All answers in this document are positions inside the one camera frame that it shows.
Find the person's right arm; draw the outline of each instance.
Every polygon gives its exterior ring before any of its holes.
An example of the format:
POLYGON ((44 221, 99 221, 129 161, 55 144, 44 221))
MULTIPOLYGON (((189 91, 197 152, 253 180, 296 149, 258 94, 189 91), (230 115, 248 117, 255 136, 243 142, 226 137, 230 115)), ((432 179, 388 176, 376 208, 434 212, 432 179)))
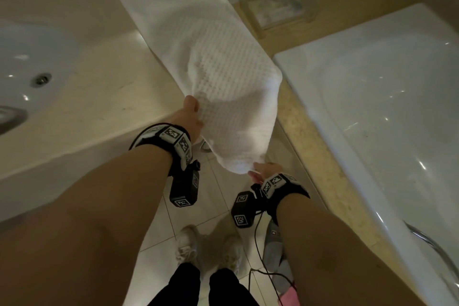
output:
MULTIPOLYGON (((282 171, 255 166, 262 179, 282 171)), ((350 227, 306 196, 285 196, 276 215, 302 305, 425 306, 350 227)))

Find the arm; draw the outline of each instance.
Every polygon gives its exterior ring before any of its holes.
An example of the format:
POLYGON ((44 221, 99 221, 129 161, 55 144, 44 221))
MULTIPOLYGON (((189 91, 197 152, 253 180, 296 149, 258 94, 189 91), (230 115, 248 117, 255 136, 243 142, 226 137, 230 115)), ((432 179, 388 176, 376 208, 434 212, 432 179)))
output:
MULTIPOLYGON (((168 121, 195 141, 199 104, 168 121)), ((122 305, 171 155, 141 145, 101 165, 0 237, 0 304, 122 305)))
MULTIPOLYGON (((255 182, 282 172, 278 164, 254 165, 255 182)), ((351 228, 306 196, 285 196, 276 215, 302 305, 425 306, 351 228)))

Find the black wrist strap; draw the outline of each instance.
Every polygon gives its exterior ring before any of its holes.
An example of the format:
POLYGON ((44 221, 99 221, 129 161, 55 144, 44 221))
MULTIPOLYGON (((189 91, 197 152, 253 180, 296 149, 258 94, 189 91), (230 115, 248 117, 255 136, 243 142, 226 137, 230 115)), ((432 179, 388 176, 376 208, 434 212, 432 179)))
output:
POLYGON ((309 193, 307 193, 294 177, 285 173, 275 174, 266 179, 261 190, 268 199, 266 212, 271 216, 276 225, 278 225, 276 215, 277 206, 285 196, 291 193, 299 193, 307 198, 311 198, 309 193))
POLYGON ((159 123, 147 127, 135 138, 129 150, 145 144, 155 145, 172 155, 169 176, 185 171, 193 159, 190 135, 178 125, 159 123))

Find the person's left arm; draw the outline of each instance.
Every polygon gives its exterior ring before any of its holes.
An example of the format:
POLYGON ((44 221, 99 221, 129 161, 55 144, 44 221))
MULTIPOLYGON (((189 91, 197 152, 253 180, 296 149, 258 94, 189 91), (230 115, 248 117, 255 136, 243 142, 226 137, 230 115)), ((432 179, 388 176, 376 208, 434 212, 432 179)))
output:
MULTIPOLYGON (((198 101, 168 121, 195 141, 198 101)), ((142 240, 172 165, 141 145, 79 179, 54 202, 0 237, 0 304, 122 305, 142 240)))

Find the black pants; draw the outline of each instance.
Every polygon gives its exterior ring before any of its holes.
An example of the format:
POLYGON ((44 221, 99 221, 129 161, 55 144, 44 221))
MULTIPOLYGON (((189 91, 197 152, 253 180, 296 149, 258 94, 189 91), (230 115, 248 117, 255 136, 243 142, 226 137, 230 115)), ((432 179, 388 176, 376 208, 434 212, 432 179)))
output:
MULTIPOLYGON (((175 273, 148 306, 197 306, 201 272, 192 263, 180 264, 175 273)), ((222 268, 210 276, 209 306, 258 306, 250 292, 239 283, 236 275, 222 268)))

